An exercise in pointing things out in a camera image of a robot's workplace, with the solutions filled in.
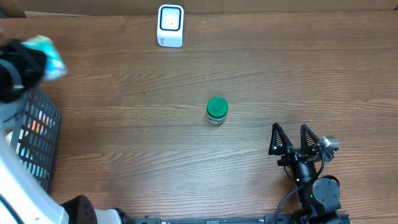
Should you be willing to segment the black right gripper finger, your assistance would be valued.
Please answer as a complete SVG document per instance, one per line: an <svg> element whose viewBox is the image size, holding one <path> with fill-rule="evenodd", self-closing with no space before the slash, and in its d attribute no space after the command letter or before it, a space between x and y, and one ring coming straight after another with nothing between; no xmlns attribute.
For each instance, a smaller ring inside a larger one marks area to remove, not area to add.
<svg viewBox="0 0 398 224"><path fill-rule="evenodd" d="M300 127L301 148L313 148L319 142L319 137L313 131L303 124Z"/></svg>
<svg viewBox="0 0 398 224"><path fill-rule="evenodd" d="M272 135L269 146L269 155L281 156L288 154L293 149L293 144L278 123L272 125Z"/></svg>

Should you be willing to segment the teal tissue pack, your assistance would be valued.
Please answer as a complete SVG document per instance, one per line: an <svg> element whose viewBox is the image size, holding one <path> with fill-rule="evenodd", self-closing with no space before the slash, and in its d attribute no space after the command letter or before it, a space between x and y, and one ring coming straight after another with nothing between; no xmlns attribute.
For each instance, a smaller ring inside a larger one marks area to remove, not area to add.
<svg viewBox="0 0 398 224"><path fill-rule="evenodd" d="M67 66L49 37L37 35L27 39L22 44L24 47L41 51L46 55L47 61L45 63L43 76L43 80L46 82L62 78L68 73Z"/></svg>

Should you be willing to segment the green lid jar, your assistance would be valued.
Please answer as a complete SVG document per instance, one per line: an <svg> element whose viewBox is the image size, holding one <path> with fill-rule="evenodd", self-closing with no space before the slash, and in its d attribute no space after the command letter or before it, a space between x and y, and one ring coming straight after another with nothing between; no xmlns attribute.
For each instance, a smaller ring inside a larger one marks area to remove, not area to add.
<svg viewBox="0 0 398 224"><path fill-rule="evenodd" d="M228 102L219 96L211 98L206 106L206 114L211 124L222 124L228 114Z"/></svg>

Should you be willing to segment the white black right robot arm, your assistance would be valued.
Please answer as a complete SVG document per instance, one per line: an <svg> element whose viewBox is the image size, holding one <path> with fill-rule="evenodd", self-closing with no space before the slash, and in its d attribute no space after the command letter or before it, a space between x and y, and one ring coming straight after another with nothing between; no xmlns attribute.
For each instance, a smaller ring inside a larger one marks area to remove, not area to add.
<svg viewBox="0 0 398 224"><path fill-rule="evenodd" d="M278 204L271 223L344 223L348 218L338 214L340 181L333 175L321 173L334 158L340 142L334 137L319 138L303 124L300 127L300 147L295 148L278 123L272 125L269 155L280 156L277 165L284 168L295 188ZM280 214L283 204L298 195L300 209L286 216Z"/></svg>

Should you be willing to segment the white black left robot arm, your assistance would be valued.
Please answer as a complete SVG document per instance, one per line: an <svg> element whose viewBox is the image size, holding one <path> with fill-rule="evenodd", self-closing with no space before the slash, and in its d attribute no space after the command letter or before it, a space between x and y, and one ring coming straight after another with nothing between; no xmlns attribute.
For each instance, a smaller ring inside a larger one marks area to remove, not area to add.
<svg viewBox="0 0 398 224"><path fill-rule="evenodd" d="M37 84L53 72L66 67L48 38L1 46L1 223L125 223L84 195L58 204L48 194L61 117Z"/></svg>

